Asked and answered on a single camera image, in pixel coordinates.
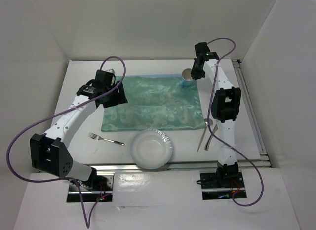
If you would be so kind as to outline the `blue white mug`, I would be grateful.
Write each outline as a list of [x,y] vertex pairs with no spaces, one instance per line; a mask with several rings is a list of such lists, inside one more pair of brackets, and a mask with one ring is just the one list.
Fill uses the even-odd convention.
[[186,68],[182,71],[181,80],[178,83],[180,87],[190,87],[196,84],[196,81],[192,78],[191,71],[192,69],[190,68]]

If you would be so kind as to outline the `green satin placemat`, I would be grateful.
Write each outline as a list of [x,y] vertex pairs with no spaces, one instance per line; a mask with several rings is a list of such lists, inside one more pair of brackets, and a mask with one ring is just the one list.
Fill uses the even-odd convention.
[[101,131],[202,129],[198,84],[181,82],[177,74],[125,77],[127,103],[104,109]]

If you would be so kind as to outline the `silver spoon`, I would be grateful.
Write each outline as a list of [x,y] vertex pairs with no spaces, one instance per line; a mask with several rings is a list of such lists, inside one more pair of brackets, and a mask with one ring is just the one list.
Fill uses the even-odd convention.
[[206,134],[206,130],[207,130],[207,127],[208,127],[208,121],[209,121],[209,120],[208,120],[207,118],[204,119],[205,127],[204,127],[204,130],[203,130],[203,133],[202,133],[200,142],[199,142],[199,144],[198,144],[197,152],[199,151],[199,149],[200,149],[200,147],[201,147],[201,145],[202,145],[202,142],[203,142],[203,140],[204,140],[204,136],[205,136],[205,134]]

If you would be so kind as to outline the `silver knife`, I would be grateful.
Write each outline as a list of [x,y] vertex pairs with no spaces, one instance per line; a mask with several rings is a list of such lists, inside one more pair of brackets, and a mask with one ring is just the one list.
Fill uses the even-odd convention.
[[[213,133],[215,133],[217,130],[218,130],[218,126],[215,125],[215,126],[214,126],[214,129],[213,129]],[[212,141],[212,138],[213,138],[213,135],[211,134],[211,135],[209,136],[209,138],[208,138],[208,140],[207,140],[205,146],[204,146],[204,150],[205,150],[205,151],[209,150],[209,146],[210,146],[210,142]]]

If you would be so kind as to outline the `white bowl plate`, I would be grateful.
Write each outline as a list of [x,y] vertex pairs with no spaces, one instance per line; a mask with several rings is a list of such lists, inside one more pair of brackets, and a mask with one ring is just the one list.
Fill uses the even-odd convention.
[[173,144],[167,134],[158,129],[139,132],[131,141],[130,155],[136,164],[168,163],[173,154]]

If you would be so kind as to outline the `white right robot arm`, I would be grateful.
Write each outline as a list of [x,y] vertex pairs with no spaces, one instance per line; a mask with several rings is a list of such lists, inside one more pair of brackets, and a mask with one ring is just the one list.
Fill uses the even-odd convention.
[[234,147],[235,121],[239,114],[241,90],[230,82],[218,62],[219,56],[210,51],[206,42],[195,45],[195,54],[191,77],[198,80],[208,76],[214,86],[210,114],[216,121],[217,132],[213,137],[217,137],[223,144],[219,151],[215,180],[219,186],[229,187],[239,173]]

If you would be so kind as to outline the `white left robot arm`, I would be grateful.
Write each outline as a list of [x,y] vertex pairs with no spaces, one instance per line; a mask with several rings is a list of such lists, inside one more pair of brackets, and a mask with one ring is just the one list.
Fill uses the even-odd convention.
[[68,147],[81,125],[99,106],[109,108],[124,103],[127,103],[124,87],[116,79],[114,69],[97,70],[95,79],[77,91],[71,111],[63,114],[42,135],[31,137],[32,167],[59,178],[76,179],[86,190],[106,182],[95,168],[75,161]]

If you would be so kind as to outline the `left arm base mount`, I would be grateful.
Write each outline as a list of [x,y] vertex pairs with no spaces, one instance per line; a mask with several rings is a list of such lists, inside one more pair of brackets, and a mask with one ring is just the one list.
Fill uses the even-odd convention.
[[[78,181],[84,202],[93,203],[97,200],[99,202],[113,201],[114,174],[106,173],[103,177],[102,181],[98,181],[94,187],[85,186],[81,181]],[[73,181],[69,183],[66,202],[80,202],[79,190]]]

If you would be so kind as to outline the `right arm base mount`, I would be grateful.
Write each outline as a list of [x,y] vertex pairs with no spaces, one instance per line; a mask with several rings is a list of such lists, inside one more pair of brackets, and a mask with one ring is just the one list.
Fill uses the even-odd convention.
[[200,179],[196,181],[201,186],[203,200],[247,198],[243,175],[238,173],[236,178],[219,181],[216,173],[200,173]]

